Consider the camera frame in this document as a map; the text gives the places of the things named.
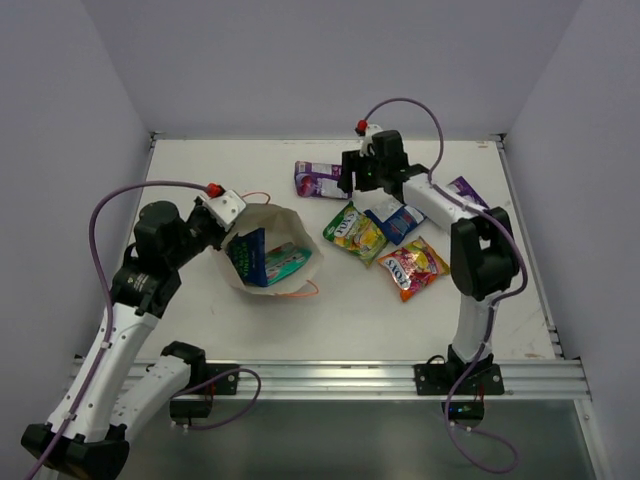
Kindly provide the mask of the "orange fruit candy packet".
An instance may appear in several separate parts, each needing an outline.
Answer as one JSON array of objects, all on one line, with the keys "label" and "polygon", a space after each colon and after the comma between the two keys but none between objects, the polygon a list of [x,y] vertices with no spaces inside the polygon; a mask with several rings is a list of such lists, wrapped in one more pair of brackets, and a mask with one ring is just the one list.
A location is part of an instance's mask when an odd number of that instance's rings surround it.
[{"label": "orange fruit candy packet", "polygon": [[450,274],[447,262],[422,237],[380,257],[377,263],[390,274],[402,302]]}]

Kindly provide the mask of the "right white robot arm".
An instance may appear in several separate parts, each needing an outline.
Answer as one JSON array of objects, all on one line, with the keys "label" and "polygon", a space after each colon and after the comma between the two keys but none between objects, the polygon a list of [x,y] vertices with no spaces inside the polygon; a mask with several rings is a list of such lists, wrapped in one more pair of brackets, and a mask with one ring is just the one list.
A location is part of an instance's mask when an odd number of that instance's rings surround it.
[{"label": "right white robot arm", "polygon": [[398,131],[362,121],[357,134],[361,145],[342,154],[338,187],[346,193],[381,189],[449,235],[451,276],[461,304],[445,379],[454,391],[468,392],[481,380],[477,364],[491,355],[499,302],[516,294],[508,289],[517,274],[527,278],[509,215],[500,207],[482,210],[437,184],[432,169],[409,162]]}]

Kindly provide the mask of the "dark blue crisps bag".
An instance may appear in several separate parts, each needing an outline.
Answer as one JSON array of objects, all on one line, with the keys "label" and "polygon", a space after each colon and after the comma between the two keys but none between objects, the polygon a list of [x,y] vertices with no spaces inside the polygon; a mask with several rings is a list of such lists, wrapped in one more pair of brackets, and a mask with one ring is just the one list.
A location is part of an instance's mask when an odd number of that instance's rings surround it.
[{"label": "dark blue crisps bag", "polygon": [[227,245],[226,254],[245,284],[268,286],[264,228],[236,235]]}]

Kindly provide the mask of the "blue white chips bag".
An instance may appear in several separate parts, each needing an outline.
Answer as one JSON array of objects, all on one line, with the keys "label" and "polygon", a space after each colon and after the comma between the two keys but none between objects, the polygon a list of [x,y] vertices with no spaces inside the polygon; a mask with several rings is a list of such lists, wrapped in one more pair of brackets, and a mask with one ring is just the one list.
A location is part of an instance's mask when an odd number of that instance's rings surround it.
[{"label": "blue white chips bag", "polygon": [[394,245],[400,245],[425,220],[422,212],[393,197],[366,209],[365,215]]}]

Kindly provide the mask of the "green snack packet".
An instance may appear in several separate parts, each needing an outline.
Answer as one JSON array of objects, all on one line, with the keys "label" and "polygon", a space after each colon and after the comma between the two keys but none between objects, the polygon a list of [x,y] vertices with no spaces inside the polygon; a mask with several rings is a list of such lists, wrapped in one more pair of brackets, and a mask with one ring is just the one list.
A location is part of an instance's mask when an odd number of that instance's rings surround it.
[{"label": "green snack packet", "polygon": [[312,252],[304,247],[287,242],[268,251],[265,255],[267,285],[282,281],[302,268]]}]

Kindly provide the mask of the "yellow green candy packet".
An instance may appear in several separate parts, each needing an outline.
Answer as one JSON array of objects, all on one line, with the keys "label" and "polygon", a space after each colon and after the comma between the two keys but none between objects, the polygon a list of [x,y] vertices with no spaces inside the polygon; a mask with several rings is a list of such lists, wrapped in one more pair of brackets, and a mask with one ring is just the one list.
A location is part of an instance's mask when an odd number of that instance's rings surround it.
[{"label": "yellow green candy packet", "polygon": [[348,202],[323,230],[323,237],[369,267],[388,239],[366,214]]}]

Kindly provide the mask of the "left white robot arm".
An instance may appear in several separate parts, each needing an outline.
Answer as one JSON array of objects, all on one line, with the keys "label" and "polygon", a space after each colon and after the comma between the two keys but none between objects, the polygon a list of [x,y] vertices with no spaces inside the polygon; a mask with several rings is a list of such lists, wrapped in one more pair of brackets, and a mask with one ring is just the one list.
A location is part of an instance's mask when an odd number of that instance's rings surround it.
[{"label": "left white robot arm", "polygon": [[97,336],[59,405],[26,427],[22,446],[40,468],[76,479],[114,479],[140,428],[173,395],[197,392],[208,379],[202,349],[174,341],[128,392],[121,391],[140,348],[181,285],[180,269],[208,248],[220,249],[246,208],[233,191],[202,195],[187,218],[176,205],[144,206],[120,269],[106,282]]}]

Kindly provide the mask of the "purple blue snack bar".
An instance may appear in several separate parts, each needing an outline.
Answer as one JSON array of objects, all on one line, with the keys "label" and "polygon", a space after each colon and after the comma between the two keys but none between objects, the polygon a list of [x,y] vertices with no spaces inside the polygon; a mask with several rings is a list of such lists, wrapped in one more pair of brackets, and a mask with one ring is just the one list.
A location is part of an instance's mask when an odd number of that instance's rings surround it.
[{"label": "purple blue snack bar", "polygon": [[294,166],[296,193],[303,198],[350,199],[351,194],[344,192],[338,186],[341,173],[340,165],[296,161]]}]

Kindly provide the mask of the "pink snack packet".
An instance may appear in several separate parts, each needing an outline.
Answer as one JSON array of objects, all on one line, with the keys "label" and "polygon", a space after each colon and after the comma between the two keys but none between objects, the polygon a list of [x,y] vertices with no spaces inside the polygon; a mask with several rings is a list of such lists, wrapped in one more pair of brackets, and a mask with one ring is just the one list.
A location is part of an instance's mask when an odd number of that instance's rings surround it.
[{"label": "pink snack packet", "polygon": [[478,194],[478,192],[463,176],[458,176],[457,178],[452,180],[447,185],[447,188],[457,195],[465,198],[466,200],[482,207],[483,209],[489,208],[489,205],[485,202],[485,200]]}]

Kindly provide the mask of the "white paper bag orange handles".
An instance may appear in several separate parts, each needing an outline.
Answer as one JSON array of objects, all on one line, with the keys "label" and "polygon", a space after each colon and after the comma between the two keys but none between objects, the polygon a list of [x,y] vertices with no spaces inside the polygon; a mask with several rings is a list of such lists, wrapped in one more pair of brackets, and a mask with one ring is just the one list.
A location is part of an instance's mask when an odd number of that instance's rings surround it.
[{"label": "white paper bag orange handles", "polygon": [[313,278],[324,260],[298,213],[249,192],[246,208],[220,250],[212,250],[226,284],[252,295],[305,298],[319,293]]}]

